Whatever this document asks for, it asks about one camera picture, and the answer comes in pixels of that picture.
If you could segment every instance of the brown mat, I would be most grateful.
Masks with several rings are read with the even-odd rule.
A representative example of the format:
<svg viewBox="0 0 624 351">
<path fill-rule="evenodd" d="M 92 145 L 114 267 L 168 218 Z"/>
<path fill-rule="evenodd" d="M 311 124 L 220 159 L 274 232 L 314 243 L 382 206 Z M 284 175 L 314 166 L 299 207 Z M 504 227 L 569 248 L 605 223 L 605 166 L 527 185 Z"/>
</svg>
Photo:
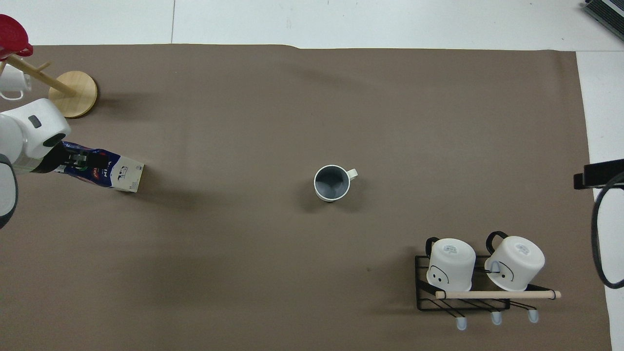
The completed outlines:
<svg viewBox="0 0 624 351">
<path fill-rule="evenodd" d="M 137 194 L 19 177 L 2 230 L 4 350 L 606 350 L 575 54 L 36 47 L 94 77 L 68 141 L 146 164 Z M 34 83 L 25 101 L 47 96 Z M 0 111 L 24 104 L 0 102 Z M 357 168 L 334 204 L 323 165 Z M 541 247 L 528 300 L 492 325 L 414 308 L 432 236 L 485 254 L 493 230 Z"/>
</svg>

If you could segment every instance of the black mug handle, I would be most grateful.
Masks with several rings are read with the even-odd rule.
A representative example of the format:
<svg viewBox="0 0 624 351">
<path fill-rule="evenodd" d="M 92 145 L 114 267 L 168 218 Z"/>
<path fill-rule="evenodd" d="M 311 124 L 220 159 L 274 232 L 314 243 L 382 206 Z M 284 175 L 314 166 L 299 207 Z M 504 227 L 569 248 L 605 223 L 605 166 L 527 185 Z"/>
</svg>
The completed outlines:
<svg viewBox="0 0 624 351">
<path fill-rule="evenodd" d="M 433 243 L 438 240 L 440 239 L 438 239 L 437 237 L 430 237 L 429 239 L 427 239 L 427 243 L 425 244 L 425 254 L 428 258 L 431 258 L 431 247 L 433 246 Z"/>
<path fill-rule="evenodd" d="M 494 253 L 494 248 L 492 247 L 492 240 L 494 240 L 494 237 L 497 235 L 503 239 L 509 236 L 499 230 L 495 232 L 491 232 L 490 235 L 487 236 L 487 240 L 485 241 L 485 247 L 487 248 L 487 251 L 490 253 L 490 255 Z"/>
</svg>

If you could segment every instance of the mug rim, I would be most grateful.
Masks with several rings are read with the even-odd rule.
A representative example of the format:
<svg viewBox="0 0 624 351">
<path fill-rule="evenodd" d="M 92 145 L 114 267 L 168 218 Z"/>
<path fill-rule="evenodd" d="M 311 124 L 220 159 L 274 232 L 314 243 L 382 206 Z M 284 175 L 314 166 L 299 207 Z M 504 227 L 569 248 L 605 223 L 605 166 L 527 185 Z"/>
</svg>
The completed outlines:
<svg viewBox="0 0 624 351">
<path fill-rule="evenodd" d="M 340 168 L 340 170 L 341 170 L 341 171 L 343 171 L 343 172 L 344 172 L 344 174 L 346 174 L 346 176 L 347 176 L 347 181 L 348 181 L 348 182 L 347 182 L 347 190 L 345 190 L 345 191 L 344 191 L 344 194 L 340 195 L 339 197 L 336 197 L 336 198 L 329 198 L 329 197 L 325 197 L 325 196 L 321 195 L 321 194 L 318 192 L 318 189 L 316 188 L 316 177 L 318 177 L 318 174 L 319 174 L 319 173 L 320 173 L 323 169 L 325 169 L 325 168 L 327 168 L 327 167 L 338 167 L 338 168 Z M 316 174 L 314 175 L 314 179 L 312 180 L 312 183 L 314 184 L 314 192 L 316 193 L 316 195 L 317 195 L 318 197 L 320 197 L 322 200 L 328 200 L 329 202 L 334 202 L 334 201 L 336 201 L 336 200 L 340 200 L 340 199 L 342 199 L 342 198 L 343 198 L 343 197 L 347 194 L 347 192 L 349 192 L 349 189 L 351 188 L 351 179 L 349 178 L 349 174 L 347 173 L 346 169 L 344 169 L 344 168 L 342 168 L 342 167 L 340 167 L 339 165 L 336 165 L 336 164 L 328 164 L 328 165 L 325 165 L 325 166 L 321 167 L 318 171 L 316 171 Z"/>
</svg>

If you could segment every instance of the white floor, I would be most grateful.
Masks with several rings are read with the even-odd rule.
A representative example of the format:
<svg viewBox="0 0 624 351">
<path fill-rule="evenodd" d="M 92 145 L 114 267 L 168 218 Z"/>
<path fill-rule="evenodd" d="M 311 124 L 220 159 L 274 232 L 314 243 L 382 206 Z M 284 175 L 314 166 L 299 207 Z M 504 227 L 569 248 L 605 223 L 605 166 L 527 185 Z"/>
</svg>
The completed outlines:
<svg viewBox="0 0 624 351">
<path fill-rule="evenodd" d="M 581 0 L 2 0 L 33 45 L 286 44 L 577 51 L 591 162 L 624 158 L 624 42 Z M 624 278 L 623 192 L 603 203 L 605 272 Z M 614 350 L 624 350 L 624 289 L 606 289 Z"/>
</svg>

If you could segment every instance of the wooden pole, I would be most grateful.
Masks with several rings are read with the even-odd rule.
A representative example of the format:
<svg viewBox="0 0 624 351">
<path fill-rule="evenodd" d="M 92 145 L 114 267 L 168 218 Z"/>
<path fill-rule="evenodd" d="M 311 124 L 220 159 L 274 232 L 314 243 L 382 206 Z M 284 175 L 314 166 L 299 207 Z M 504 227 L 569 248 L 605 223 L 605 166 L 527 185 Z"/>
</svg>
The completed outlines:
<svg viewBox="0 0 624 351">
<path fill-rule="evenodd" d="M 9 63 L 11 66 L 17 68 L 18 70 L 28 74 L 35 79 L 42 81 L 44 84 L 51 86 L 52 88 L 62 92 L 67 96 L 76 95 L 76 91 L 72 88 L 59 82 L 57 79 L 54 79 L 51 76 L 48 76 L 47 74 L 41 72 L 39 68 L 20 60 L 15 55 L 9 55 L 9 57 L 6 58 L 6 62 Z"/>
<path fill-rule="evenodd" d="M 561 292 L 544 291 L 437 291 L 436 299 L 559 299 Z"/>
</svg>

